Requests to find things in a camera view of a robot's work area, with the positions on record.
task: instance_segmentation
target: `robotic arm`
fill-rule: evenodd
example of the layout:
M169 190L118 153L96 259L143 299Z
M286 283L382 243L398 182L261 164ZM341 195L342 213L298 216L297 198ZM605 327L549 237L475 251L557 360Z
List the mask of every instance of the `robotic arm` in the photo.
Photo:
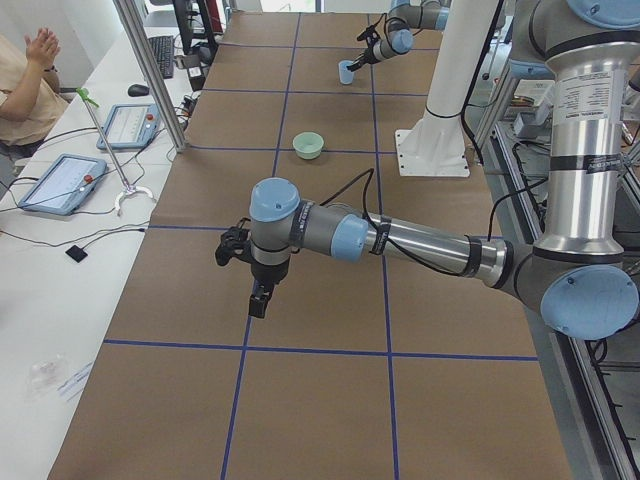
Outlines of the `robotic arm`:
M385 16L382 38L376 27ZM413 48L412 28L444 30L448 16L449 8L437 0L423 1L419 6L411 5L409 0L392 0L389 13L358 36L359 42L367 42L367 48L347 68L355 72L366 64L373 65L396 55L404 55Z
M556 75L544 234L533 245L512 245L366 212L361 218L301 200L286 180L266 179L253 190L251 231L233 227L216 252L220 265L234 257L251 264L251 315L264 317L292 249L355 261L367 248L479 278L575 338L604 338L633 319L638 289L620 269L623 249L612 226L626 72L640 55L640 2L520 0L514 21L512 55L546 61Z

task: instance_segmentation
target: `white stand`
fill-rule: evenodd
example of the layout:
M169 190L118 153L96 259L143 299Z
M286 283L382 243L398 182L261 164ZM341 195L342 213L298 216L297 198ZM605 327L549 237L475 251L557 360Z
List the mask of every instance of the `white stand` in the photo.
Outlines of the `white stand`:
M451 5L424 116L412 130L396 131L402 176L468 177L460 116L499 0L456 0Z
M127 179L127 176L124 174L124 170L122 170L122 166L118 161L118 157L116 157L116 154L113 152L113 149L109 144L109 140L107 139L107 134L104 133L102 125L100 125L100 121L98 120L98 117L96 117L96 114L93 111L92 105L95 105L97 107L98 104L89 98L89 92L85 88L79 88L76 91L78 92L78 94L80 95L80 98L82 98L82 101L87 107L89 116L91 117L93 124L96 126L96 129L98 130L98 134L100 135L100 138L104 142L104 146L107 148L107 152L111 157L113 166L116 167L116 171L118 172L118 175L120 175L120 180L122 181L122 185L124 187L124 190L116 196L116 201L114 205L114 210L116 211L116 214L120 216L120 214L122 213L122 207L120 206L120 203L122 203L123 200L126 200L129 197L132 197L136 193L144 193L147 195L147 197L149 197L151 200L155 202L155 198L153 198L153 193L149 188L133 185L131 182L129 182L129 180Z

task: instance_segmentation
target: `label sticker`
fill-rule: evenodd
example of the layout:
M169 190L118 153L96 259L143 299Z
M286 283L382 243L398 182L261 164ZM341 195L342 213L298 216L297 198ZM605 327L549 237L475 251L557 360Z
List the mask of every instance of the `label sticker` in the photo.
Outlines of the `label sticker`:
M71 378L58 387L58 394L64 401L70 401L84 390L84 386L87 384L92 367L93 362L87 363L84 367L74 373Z
M291 222L291 230L289 231L289 243L294 247L302 248L304 234L307 231L309 212L313 205L315 205L315 202L303 200L296 209L295 216Z
M557 83L553 124L585 120L622 122L627 72L614 70L566 78Z
M551 157L551 170L585 170L587 175L620 171L622 155L568 155Z

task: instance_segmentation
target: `white wall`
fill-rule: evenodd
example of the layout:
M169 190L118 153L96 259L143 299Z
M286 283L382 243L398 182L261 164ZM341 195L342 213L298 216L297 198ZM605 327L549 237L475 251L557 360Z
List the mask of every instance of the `white wall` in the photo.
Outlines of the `white wall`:
M260 0L236 0L236 6L238 10L244 10L247 12L261 12L262 2Z
M64 87L84 84L122 31L112 0L2 0L0 31L18 48L39 27L60 39L56 67Z

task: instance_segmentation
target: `tablet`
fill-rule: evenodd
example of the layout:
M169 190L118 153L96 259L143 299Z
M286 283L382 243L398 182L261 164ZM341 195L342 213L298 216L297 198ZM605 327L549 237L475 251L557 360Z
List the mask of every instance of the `tablet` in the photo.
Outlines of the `tablet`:
M104 133L113 150L138 150L153 140L160 121L158 106L152 105L114 105L111 107ZM102 138L96 146L106 150Z
M18 207L69 215L87 198L106 170L107 162L100 158L63 154L18 202Z

